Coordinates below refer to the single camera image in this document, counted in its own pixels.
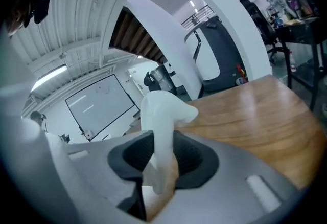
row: black table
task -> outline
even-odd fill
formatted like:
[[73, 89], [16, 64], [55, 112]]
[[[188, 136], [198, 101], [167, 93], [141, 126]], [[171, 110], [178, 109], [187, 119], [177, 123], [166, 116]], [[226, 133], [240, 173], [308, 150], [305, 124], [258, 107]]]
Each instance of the black table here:
[[[312, 93], [310, 102], [311, 111], [313, 111], [316, 103], [319, 80], [327, 74], [327, 56], [323, 53], [322, 47], [322, 42], [327, 39], [325, 25], [319, 18], [310, 18], [300, 24], [275, 29], [276, 35], [284, 48], [287, 67], [287, 86], [290, 89], [292, 88], [293, 78]], [[291, 72], [290, 51], [286, 47], [287, 42], [311, 45], [313, 58], [296, 67], [296, 72]], [[322, 71], [319, 70], [317, 44], [320, 44], [323, 62]]]

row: floor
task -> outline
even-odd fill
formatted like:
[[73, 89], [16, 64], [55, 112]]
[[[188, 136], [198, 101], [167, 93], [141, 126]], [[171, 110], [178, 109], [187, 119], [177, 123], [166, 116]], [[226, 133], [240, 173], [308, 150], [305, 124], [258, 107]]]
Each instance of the floor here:
[[[289, 48], [293, 51], [293, 57], [295, 59], [296, 64], [302, 64], [306, 62], [308, 59], [312, 58], [310, 56], [310, 51], [308, 52], [308, 49], [301, 48], [303, 45], [300, 45], [299, 47], [295, 48], [296, 45], [288, 45]], [[274, 56], [275, 65], [272, 66], [272, 73], [273, 75], [278, 78], [282, 83], [287, 85], [287, 72], [286, 72], [286, 63], [283, 53], [277, 53]], [[301, 84], [296, 82], [295, 80], [292, 80], [292, 90], [305, 102], [307, 106], [309, 106], [311, 101], [311, 93]], [[216, 92], [211, 93], [203, 93], [202, 97], [212, 95]], [[191, 101], [189, 95], [187, 93], [182, 95], [177, 95], [182, 101], [188, 102]], [[322, 113], [322, 105], [324, 103], [327, 103], [327, 86], [323, 83], [323, 80], [321, 80], [319, 85], [319, 92], [317, 101], [315, 104], [315, 108], [313, 110], [313, 114], [316, 116], [316, 118], [320, 121], [322, 128], [327, 135], [327, 118]]]
[[[275, 65], [272, 65], [272, 73], [276, 78], [287, 85], [287, 72], [283, 53], [277, 53], [274, 59]], [[309, 106], [311, 101], [311, 93], [304, 86], [295, 80], [292, 80], [292, 90], [304, 101], [307, 106]], [[321, 110], [322, 104], [324, 103], [327, 103], [327, 86], [323, 83], [323, 80], [321, 80], [313, 114], [320, 121], [323, 130], [327, 135], [327, 118], [323, 115]]]

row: whiteboard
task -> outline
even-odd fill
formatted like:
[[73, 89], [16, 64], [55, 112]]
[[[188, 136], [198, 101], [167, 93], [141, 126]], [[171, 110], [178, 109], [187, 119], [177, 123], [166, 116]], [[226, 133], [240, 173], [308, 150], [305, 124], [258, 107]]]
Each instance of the whiteboard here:
[[91, 131], [92, 138], [134, 106], [115, 75], [82, 89], [66, 99], [66, 104], [83, 131]]

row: wooden slats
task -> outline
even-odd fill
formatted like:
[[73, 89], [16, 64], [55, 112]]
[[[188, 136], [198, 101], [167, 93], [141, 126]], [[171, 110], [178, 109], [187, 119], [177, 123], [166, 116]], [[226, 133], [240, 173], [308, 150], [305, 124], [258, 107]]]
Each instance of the wooden slats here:
[[161, 51], [158, 52], [158, 54], [154, 57], [155, 61], [158, 61], [163, 56], [163, 53]]
[[129, 51], [134, 51], [136, 46], [140, 43], [140, 41], [142, 40], [142, 38], [144, 37], [145, 34], [145, 29], [144, 27], [141, 25], [136, 34], [134, 35], [134, 37], [132, 38], [130, 44], [128, 45], [128, 50]]
[[146, 48], [141, 52], [141, 55], [143, 55], [143, 57], [146, 57], [154, 46], [155, 46], [155, 42], [152, 39], [150, 43], [146, 46]]
[[126, 49], [128, 44], [131, 43], [132, 38], [134, 38], [139, 26], [140, 26], [140, 23], [138, 22], [137, 18], [134, 17], [126, 30], [125, 35], [123, 36], [123, 39], [121, 42], [121, 47], [123, 49]]
[[116, 24], [116, 25], [119, 25], [119, 30], [118, 30], [118, 33], [117, 33], [117, 37], [115, 38], [115, 40], [113, 42], [113, 45], [115, 47], [121, 44], [123, 36], [124, 36], [128, 26], [130, 25], [130, 23], [132, 21], [132, 18], [133, 18], [133, 15], [126, 12], [122, 23], [121, 24], [119, 24], [119, 23]]
[[154, 49], [151, 51], [149, 58], [153, 58], [159, 52], [159, 50], [159, 47], [155, 46]]
[[119, 17], [118, 17], [117, 22], [116, 22], [116, 24], [114, 26], [113, 33], [112, 33], [112, 36], [111, 36], [111, 39], [110, 39], [110, 47], [113, 47], [114, 41], [116, 41], [120, 24], [123, 22], [123, 19], [124, 19], [126, 14], [127, 13], [125, 11], [121, 11], [121, 13], [119, 14]]
[[141, 42], [138, 44], [137, 48], [136, 48], [136, 54], [139, 54], [142, 49], [144, 49], [144, 47], [149, 43], [151, 39], [151, 36], [149, 35], [149, 33], [147, 33], [143, 39], [141, 40]]
[[159, 60], [160, 63], [164, 63], [164, 61], [166, 60], [165, 56], [162, 56], [161, 59]]

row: red object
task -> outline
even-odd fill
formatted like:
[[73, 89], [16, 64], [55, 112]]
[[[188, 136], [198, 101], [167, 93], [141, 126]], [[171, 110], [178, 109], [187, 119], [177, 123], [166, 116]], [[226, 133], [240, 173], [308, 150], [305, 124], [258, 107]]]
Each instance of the red object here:
[[236, 64], [236, 67], [237, 67], [237, 71], [240, 72], [240, 73], [243, 73], [242, 72], [242, 68], [241, 68], [241, 65], [239, 64]]
[[242, 70], [242, 68], [241, 68], [241, 65], [236, 64], [236, 67], [237, 67], [237, 71], [238, 71], [239, 73], [241, 73], [241, 76], [242, 76], [242, 78], [243, 78], [243, 82], [246, 83], [247, 81], [246, 81], [246, 79], [245, 79], [245, 74], [244, 74], [244, 72], [243, 72], [243, 70]]

